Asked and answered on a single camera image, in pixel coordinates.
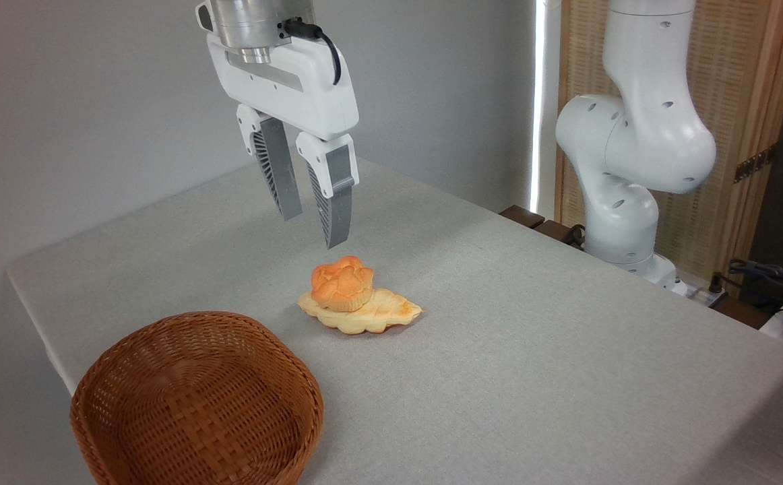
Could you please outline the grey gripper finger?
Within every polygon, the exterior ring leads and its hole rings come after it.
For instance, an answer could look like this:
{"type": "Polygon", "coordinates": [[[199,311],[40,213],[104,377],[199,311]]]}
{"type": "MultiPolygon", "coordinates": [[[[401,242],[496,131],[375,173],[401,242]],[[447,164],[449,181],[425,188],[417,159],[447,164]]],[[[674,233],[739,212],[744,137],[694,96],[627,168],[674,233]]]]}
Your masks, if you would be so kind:
{"type": "Polygon", "coordinates": [[[237,107],[237,121],[247,153],[258,160],[281,216],[289,220],[302,214],[284,123],[244,104],[237,107]]]}
{"type": "Polygon", "coordinates": [[[360,183],[351,135],[324,141],[307,132],[297,135],[296,148],[306,160],[328,249],[348,239],[352,190],[360,183]]]}

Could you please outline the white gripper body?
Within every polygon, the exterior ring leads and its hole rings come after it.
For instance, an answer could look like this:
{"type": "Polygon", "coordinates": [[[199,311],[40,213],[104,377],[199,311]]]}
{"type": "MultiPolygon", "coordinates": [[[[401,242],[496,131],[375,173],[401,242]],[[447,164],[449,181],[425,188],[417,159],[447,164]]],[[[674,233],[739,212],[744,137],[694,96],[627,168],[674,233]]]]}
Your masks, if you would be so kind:
{"type": "Polygon", "coordinates": [[[207,46],[229,98],[321,140],[332,140],[360,120],[348,65],[339,53],[340,79],[324,41],[296,38],[270,52],[270,63],[247,63],[215,34],[207,46]]]}

